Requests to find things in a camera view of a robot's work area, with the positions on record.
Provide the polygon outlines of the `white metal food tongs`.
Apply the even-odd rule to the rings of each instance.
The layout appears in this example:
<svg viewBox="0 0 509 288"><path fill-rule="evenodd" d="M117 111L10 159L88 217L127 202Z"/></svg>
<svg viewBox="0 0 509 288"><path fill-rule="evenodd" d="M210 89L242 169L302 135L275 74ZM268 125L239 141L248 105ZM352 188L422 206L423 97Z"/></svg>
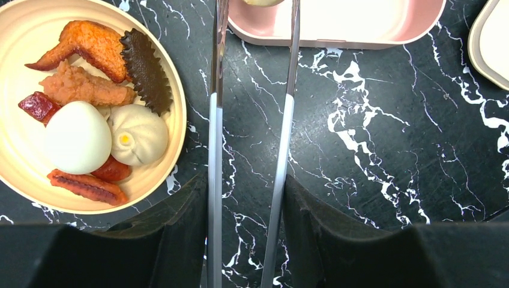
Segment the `white metal food tongs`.
<svg viewBox="0 0 509 288"><path fill-rule="evenodd" d="M209 104L208 138L208 287L222 286L222 137L223 137L223 59L225 53L228 1L216 1L212 30L211 95ZM287 159L294 115L295 84L297 79L300 43L300 2L293 1L291 15L291 56L286 85L285 107L277 157L277 168L272 196L270 224L265 249L261 287L272 287L279 238L282 200L285 187Z"/></svg>

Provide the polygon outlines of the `round beige bun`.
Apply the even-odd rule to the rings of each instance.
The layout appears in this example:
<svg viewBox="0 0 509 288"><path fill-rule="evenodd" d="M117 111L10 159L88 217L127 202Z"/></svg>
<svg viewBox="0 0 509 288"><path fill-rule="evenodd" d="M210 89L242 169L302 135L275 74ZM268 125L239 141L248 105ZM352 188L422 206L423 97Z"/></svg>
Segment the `round beige bun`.
<svg viewBox="0 0 509 288"><path fill-rule="evenodd" d="M246 4L256 7L273 7L279 5L283 0L243 0Z"/></svg>

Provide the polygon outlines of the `dark red meat slice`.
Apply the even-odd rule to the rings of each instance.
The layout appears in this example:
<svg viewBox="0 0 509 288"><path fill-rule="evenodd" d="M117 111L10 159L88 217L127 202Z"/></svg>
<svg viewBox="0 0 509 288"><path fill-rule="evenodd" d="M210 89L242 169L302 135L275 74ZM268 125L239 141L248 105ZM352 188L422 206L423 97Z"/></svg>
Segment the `dark red meat slice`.
<svg viewBox="0 0 509 288"><path fill-rule="evenodd" d="M62 107L45 93L35 91L18 103L18 107L46 126L52 116Z"/></svg>

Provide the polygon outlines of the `white boiled egg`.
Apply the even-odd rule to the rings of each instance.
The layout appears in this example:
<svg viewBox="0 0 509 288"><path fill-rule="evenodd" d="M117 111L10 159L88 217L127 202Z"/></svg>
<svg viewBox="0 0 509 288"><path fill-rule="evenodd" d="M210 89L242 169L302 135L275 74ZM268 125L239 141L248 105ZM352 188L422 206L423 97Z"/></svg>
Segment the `white boiled egg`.
<svg viewBox="0 0 509 288"><path fill-rule="evenodd" d="M64 105L45 128L49 161L70 174L91 173L109 158L112 149L110 128L103 115L85 101Z"/></svg>

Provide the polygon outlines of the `orange chicken wing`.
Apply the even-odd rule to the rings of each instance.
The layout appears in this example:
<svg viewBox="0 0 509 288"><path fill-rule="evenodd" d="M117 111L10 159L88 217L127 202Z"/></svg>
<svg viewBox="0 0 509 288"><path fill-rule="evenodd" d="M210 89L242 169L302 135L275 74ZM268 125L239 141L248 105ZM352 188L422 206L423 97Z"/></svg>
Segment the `orange chicken wing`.
<svg viewBox="0 0 509 288"><path fill-rule="evenodd" d="M59 36L59 43L37 62L25 64L38 71L50 71L73 54L80 55L93 67L101 70L111 81L121 83L129 79L121 52L121 35L110 27L89 20L68 22Z"/></svg>

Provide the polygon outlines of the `pink lunch box tray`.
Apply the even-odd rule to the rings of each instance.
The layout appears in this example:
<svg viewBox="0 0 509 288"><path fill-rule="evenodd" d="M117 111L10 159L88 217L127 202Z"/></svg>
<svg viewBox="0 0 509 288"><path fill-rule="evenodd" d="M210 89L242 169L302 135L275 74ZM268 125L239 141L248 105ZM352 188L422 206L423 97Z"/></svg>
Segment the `pink lunch box tray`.
<svg viewBox="0 0 509 288"><path fill-rule="evenodd" d="M445 1L301 1L301 47L379 50L411 43L439 20ZM259 46L290 46L291 1L257 7L230 1L229 26Z"/></svg>

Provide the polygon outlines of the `beige lunch box tray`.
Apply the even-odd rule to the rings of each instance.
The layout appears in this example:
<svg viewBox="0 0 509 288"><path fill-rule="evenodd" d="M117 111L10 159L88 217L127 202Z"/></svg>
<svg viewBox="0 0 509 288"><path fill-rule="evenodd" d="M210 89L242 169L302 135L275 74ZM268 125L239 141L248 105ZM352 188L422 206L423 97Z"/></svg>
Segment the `beige lunch box tray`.
<svg viewBox="0 0 509 288"><path fill-rule="evenodd" d="M485 78L508 90L508 0L489 0L468 36L471 64Z"/></svg>

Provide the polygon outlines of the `dark brown sea cucumber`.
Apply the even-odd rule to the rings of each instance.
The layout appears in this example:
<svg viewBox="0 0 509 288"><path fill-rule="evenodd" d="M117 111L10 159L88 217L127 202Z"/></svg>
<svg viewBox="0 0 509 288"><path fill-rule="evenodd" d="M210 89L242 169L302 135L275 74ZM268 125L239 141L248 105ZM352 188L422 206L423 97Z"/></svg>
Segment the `dark brown sea cucumber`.
<svg viewBox="0 0 509 288"><path fill-rule="evenodd" d="M125 31L120 43L124 47L121 55L127 74L145 106L158 116L169 111L173 102L172 89L149 37L133 28Z"/></svg>

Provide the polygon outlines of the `grilled red sausage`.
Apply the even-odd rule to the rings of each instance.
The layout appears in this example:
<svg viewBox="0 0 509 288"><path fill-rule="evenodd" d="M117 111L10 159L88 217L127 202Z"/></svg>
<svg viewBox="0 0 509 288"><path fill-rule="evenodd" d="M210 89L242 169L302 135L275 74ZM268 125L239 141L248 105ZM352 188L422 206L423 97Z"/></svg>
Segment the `grilled red sausage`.
<svg viewBox="0 0 509 288"><path fill-rule="evenodd" d="M94 176L74 175L58 169L53 169L47 178L52 186L61 187L72 193L112 206L123 205L128 202L127 195L116 184L112 184Z"/></svg>

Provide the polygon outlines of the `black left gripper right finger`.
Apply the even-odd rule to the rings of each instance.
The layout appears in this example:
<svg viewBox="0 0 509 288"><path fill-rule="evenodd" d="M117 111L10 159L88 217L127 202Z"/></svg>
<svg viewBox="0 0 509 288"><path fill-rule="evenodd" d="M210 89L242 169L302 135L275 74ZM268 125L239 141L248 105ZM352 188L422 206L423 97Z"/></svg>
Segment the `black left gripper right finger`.
<svg viewBox="0 0 509 288"><path fill-rule="evenodd" d="M283 222L295 287L507 287L508 223L376 229L288 176Z"/></svg>

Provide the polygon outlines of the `white steamed bao bun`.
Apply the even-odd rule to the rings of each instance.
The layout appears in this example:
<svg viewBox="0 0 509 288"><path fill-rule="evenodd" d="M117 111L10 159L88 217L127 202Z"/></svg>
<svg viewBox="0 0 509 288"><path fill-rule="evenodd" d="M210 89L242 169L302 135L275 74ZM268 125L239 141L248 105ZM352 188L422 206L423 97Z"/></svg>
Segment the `white steamed bao bun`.
<svg viewBox="0 0 509 288"><path fill-rule="evenodd" d="M160 159L169 143L164 120L139 104L114 107L107 119L114 159L129 166L144 166Z"/></svg>

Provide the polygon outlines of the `fried chicken piece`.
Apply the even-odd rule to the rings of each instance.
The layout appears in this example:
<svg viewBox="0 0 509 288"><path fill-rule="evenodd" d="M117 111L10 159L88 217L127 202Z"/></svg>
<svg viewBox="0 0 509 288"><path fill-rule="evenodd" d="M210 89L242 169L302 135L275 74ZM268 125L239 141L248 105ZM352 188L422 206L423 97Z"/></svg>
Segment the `fried chicken piece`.
<svg viewBox="0 0 509 288"><path fill-rule="evenodd" d="M56 72L39 84L49 98L61 105L85 101L93 106L123 106L133 103L136 97L132 88L94 76L67 60L61 61Z"/></svg>

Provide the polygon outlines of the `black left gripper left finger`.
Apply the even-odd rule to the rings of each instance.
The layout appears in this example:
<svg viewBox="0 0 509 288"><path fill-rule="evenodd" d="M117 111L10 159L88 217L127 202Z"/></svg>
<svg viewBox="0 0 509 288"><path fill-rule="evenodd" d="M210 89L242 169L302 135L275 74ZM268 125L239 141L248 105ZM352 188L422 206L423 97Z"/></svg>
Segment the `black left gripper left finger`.
<svg viewBox="0 0 509 288"><path fill-rule="evenodd" d="M106 231L1 226L2 287L199 287L206 174Z"/></svg>

